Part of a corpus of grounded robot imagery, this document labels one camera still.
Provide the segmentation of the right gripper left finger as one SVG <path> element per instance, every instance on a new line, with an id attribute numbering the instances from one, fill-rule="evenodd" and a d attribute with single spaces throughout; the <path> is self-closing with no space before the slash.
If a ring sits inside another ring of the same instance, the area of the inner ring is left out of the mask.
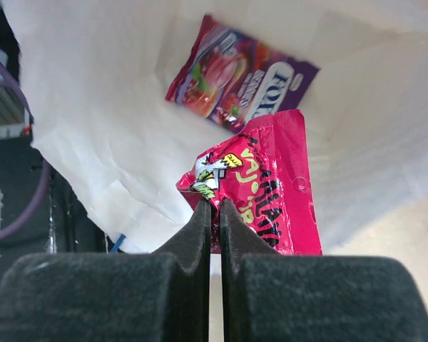
<path id="1" fill-rule="evenodd" d="M 208 340 L 211 207 L 150 254 L 29 254 L 0 283 L 0 341 Z"/>

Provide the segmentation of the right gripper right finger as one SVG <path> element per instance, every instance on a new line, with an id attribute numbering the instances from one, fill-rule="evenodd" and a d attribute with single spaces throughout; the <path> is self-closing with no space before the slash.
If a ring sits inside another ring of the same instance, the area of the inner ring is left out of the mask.
<path id="1" fill-rule="evenodd" d="M 284 256 L 220 208 L 226 341 L 428 341 L 411 274 L 375 256 Z"/>

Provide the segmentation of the pink snack packet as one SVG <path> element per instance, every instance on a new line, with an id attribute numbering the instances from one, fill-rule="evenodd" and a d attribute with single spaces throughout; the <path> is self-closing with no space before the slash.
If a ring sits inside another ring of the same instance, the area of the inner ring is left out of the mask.
<path id="1" fill-rule="evenodd" d="M 211 250 L 220 251 L 220 207 L 232 200 L 240 218 L 275 251 L 320 255 L 305 119 L 299 110 L 254 118 L 199 155 L 176 185 L 191 207 L 213 207 Z"/>

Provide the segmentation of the purple snack packet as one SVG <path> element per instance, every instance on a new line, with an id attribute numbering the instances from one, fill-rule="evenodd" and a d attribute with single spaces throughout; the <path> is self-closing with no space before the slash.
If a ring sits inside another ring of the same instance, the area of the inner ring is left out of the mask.
<path id="1" fill-rule="evenodd" d="M 319 70 L 206 14 L 165 99 L 237 133 L 253 118 L 297 109 Z"/>

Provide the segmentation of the blue checkered paper bag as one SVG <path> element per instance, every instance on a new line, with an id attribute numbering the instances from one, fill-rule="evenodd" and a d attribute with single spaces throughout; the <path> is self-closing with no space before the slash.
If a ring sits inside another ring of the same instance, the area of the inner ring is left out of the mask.
<path id="1" fill-rule="evenodd" d="M 165 100 L 202 18 L 320 70 L 300 108 L 324 249 L 428 195 L 428 1 L 4 1 L 33 145 L 90 219 L 151 252 L 190 218 L 175 188 L 228 131 Z"/>

